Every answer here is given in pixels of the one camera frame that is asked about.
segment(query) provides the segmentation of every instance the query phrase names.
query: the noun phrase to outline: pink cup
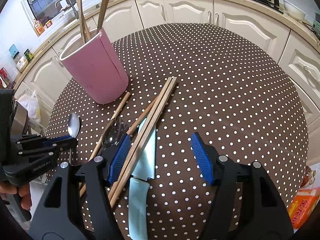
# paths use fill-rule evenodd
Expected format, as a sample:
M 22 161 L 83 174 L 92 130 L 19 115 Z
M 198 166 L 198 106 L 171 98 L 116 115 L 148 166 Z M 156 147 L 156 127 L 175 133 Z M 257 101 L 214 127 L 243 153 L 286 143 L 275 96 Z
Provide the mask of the pink cup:
M 128 86 L 128 75 L 103 28 L 84 45 L 81 37 L 76 39 L 61 53 L 60 61 L 98 104 L 116 100 Z

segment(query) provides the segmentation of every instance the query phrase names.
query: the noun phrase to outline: light blue knife handle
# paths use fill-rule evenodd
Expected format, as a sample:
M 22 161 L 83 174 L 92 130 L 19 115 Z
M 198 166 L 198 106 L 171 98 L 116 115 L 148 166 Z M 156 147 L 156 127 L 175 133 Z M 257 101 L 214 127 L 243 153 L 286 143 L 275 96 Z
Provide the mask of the light blue knife handle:
M 129 185 L 129 234 L 132 240 L 148 240 L 147 234 L 147 193 L 150 184 L 130 179 Z

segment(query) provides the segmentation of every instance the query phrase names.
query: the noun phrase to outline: spoon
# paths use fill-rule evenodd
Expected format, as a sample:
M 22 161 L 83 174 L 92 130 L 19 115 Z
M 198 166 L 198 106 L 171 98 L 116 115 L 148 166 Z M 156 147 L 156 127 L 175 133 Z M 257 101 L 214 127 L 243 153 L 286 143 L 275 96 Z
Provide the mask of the spoon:
M 76 138 L 80 130 L 80 119 L 76 113 L 72 113 L 68 120 L 68 133 L 71 137 Z M 72 149 L 69 153 L 69 163 L 71 164 Z
M 109 127 L 108 130 L 102 135 L 102 145 L 105 148 L 108 148 L 112 145 L 117 145 L 119 139 L 124 133 L 124 121 L 122 118 L 117 118 L 113 125 Z

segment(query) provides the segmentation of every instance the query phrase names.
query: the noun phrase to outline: white cabinet door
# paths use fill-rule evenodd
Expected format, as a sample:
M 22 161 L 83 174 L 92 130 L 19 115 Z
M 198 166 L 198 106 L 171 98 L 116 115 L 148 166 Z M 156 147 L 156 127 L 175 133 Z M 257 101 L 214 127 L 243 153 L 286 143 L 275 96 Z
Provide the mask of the white cabinet door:
M 311 98 L 306 94 L 306 92 L 296 82 L 294 82 L 294 80 L 291 79 L 291 81 L 295 85 L 299 94 L 307 125 L 310 125 L 313 121 L 320 117 L 320 110 L 311 100 Z
M 308 124 L 307 163 L 315 164 L 320 162 L 320 55 L 297 33 L 291 31 L 279 66 L 294 80 L 297 87 Z
M 163 0 L 136 0 L 136 3 L 145 29 L 168 23 Z
M 268 53 L 278 62 L 284 50 L 290 29 L 271 17 L 248 7 L 214 0 L 217 25 L 230 30 Z
M 86 22 L 89 30 L 97 28 L 97 25 L 92 17 L 87 19 Z M 81 36 L 80 26 L 77 26 L 76 28 L 69 31 L 66 35 L 64 35 L 60 40 L 58 40 L 52 46 L 52 48 L 58 54 L 58 56 L 60 56 L 61 53 L 64 51 L 64 49 L 68 47 L 70 44 L 72 44 L 80 36 Z
M 15 92 L 15 99 L 20 101 L 23 100 L 23 98 L 27 95 L 31 95 L 32 90 L 26 85 L 25 82 L 21 82 L 20 86 L 17 88 Z M 37 95 L 38 102 L 40 106 L 40 115 L 41 115 L 41 122 L 40 125 L 42 125 L 44 128 L 47 128 L 48 122 L 50 119 L 52 108 L 44 102 L 43 98 L 40 95 Z
M 169 23 L 213 23 L 213 0 L 164 0 Z
M 53 108 L 71 76 L 50 48 L 32 67 L 24 82 Z
M 316 50 L 291 31 L 279 66 L 320 109 L 320 55 Z
M 308 126 L 309 147 L 307 165 L 320 162 L 320 117 Z
M 99 14 L 93 19 L 97 24 Z M 102 26 L 111 42 L 143 30 L 135 0 L 128 0 L 108 8 Z

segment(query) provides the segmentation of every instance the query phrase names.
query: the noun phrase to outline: chopstick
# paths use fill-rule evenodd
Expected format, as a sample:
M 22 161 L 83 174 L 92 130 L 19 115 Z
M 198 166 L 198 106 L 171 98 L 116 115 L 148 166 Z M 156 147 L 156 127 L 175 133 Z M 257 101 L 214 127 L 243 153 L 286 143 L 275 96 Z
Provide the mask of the chopstick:
M 120 193 L 122 192 L 123 187 L 125 186 L 128 178 L 130 177 L 131 171 L 140 157 L 141 151 L 145 147 L 148 138 L 153 130 L 153 127 L 156 125 L 162 110 L 171 95 L 171 91 L 175 86 L 177 78 L 169 77 L 164 87 L 162 88 L 155 104 L 153 105 L 140 133 L 137 135 L 132 147 L 129 150 L 128 156 L 122 167 L 118 181 L 116 181 L 110 189 L 108 198 L 110 200 L 110 205 L 113 207 L 118 199 Z
M 82 37 L 82 42 L 83 44 L 87 43 L 87 38 L 84 34 L 84 17 L 83 15 L 83 11 L 82 11 L 82 0 L 76 0 L 78 1 L 78 13 L 79 13 L 79 20 L 80 20 L 80 33 L 81 33 L 81 37 Z
M 78 8 L 79 8 L 79 3 L 80 3 L 80 2 L 81 2 L 81 1 L 76 0 L 76 3 L 77 3 L 77 5 L 78 5 Z M 86 41 L 88 42 L 89 40 L 91 40 L 91 35 L 90 35 L 89 28 L 88 28 L 88 26 L 87 26 L 87 22 L 86 22 L 85 19 L 84 19 L 83 12 L 82 12 L 81 17 L 83 17 L 84 33 L 85 33 Z
M 127 134 L 128 135 L 132 135 L 132 133 L 134 133 L 134 131 L 136 130 L 136 128 L 138 127 L 138 125 L 141 123 L 141 121 L 146 117 L 146 115 L 149 113 L 149 111 L 151 110 L 151 108 L 153 107 L 154 103 L 156 102 L 156 99 L 155 98 L 151 103 L 150 105 L 144 110 L 144 112 L 142 112 L 142 114 L 138 117 L 138 119 L 133 123 L 133 125 L 129 128 L 129 130 L 127 131 Z M 114 121 L 115 121 L 116 118 L 113 118 L 111 119 L 111 121 L 107 124 L 107 127 L 105 128 L 105 130 L 103 131 L 103 134 L 104 132 L 110 127 L 110 125 L 113 125 L 114 124 Z M 87 187 L 86 185 L 84 185 L 81 190 L 80 190 L 80 197 L 82 197 L 82 195 L 85 193 Z
M 98 19 L 98 24 L 97 24 L 97 26 L 98 26 L 97 27 L 97 34 L 99 33 L 99 31 L 102 28 L 102 24 L 103 24 L 104 16 L 107 11 L 108 3 L 109 3 L 109 0 L 102 0 L 102 2 L 101 2 L 100 14 L 99 14 L 99 19 Z
M 130 93 L 130 92 L 127 92 L 127 93 L 124 95 L 124 97 L 122 98 L 119 106 L 117 107 L 116 111 L 115 111 L 114 114 L 112 115 L 111 120 L 107 123 L 105 129 L 103 130 L 103 133 L 101 134 L 97 145 L 96 145 L 95 148 L 93 149 L 93 152 L 92 152 L 92 154 L 91 154 L 88 162 L 91 161 L 91 160 L 98 154 L 98 152 L 100 151 L 103 134 L 109 129 L 110 125 L 113 125 L 113 124 L 114 124 L 116 118 L 117 118 L 118 115 L 120 114 L 122 108 L 124 107 L 126 101 L 129 99 L 129 96 L 130 96 L 130 95 L 131 95 L 131 93 Z M 84 185 L 84 186 L 81 188 L 81 190 L 80 190 L 80 197 L 82 197 L 82 195 L 85 193 L 85 191 L 86 191 L 86 185 Z
M 138 117 L 138 119 L 133 123 L 133 125 L 127 131 L 127 134 L 132 135 L 134 133 L 134 131 L 136 130 L 138 125 L 142 122 L 142 120 L 150 112 L 150 110 L 152 109 L 152 107 L 155 104 L 156 100 L 157 100 L 157 97 L 150 103 L 150 105 L 144 110 L 144 112 L 142 112 L 142 114 Z

